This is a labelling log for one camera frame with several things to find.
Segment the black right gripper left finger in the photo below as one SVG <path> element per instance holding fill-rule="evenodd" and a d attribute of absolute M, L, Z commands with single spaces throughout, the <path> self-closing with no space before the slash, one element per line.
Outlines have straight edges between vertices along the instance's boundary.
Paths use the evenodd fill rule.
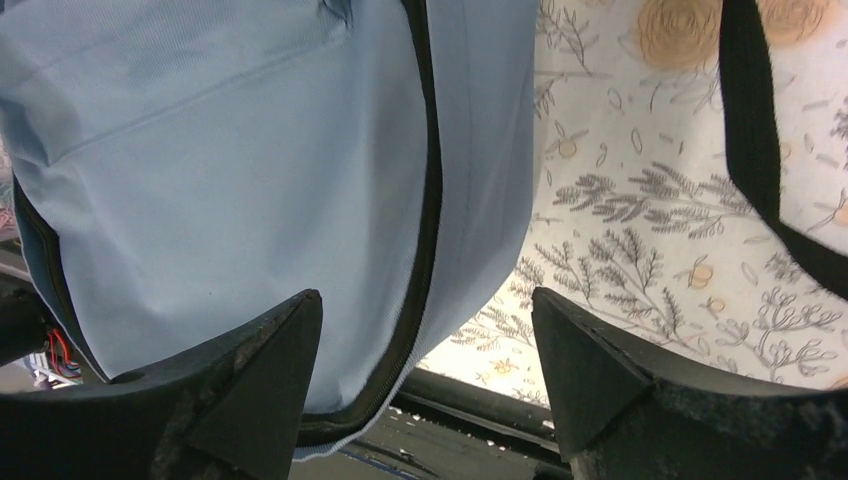
<path fill-rule="evenodd" d="M 106 384 L 5 394 L 5 479 L 284 479 L 322 326 L 304 290 Z"/>

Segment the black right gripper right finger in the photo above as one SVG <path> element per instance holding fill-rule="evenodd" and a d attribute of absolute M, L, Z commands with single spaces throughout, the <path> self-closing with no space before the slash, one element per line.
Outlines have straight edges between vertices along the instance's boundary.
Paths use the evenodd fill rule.
<path fill-rule="evenodd" d="M 562 459 L 578 479 L 843 479 L 847 393 L 720 370 L 557 292 L 532 323 Z"/>

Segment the blue grey backpack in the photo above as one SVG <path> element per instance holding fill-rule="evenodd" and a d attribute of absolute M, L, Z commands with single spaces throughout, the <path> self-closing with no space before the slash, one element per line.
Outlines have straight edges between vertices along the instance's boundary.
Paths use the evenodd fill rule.
<path fill-rule="evenodd" d="M 531 297 L 847 386 L 843 1 L 5 1 L 1 225 L 98 379 L 306 289 L 305 409 L 551 405 Z"/>

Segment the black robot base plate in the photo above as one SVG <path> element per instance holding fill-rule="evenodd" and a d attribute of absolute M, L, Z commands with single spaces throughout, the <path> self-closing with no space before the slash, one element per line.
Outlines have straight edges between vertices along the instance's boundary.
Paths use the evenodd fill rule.
<path fill-rule="evenodd" d="M 290 476 L 329 479 L 569 479 L 548 409 L 416 369 L 362 437 Z"/>

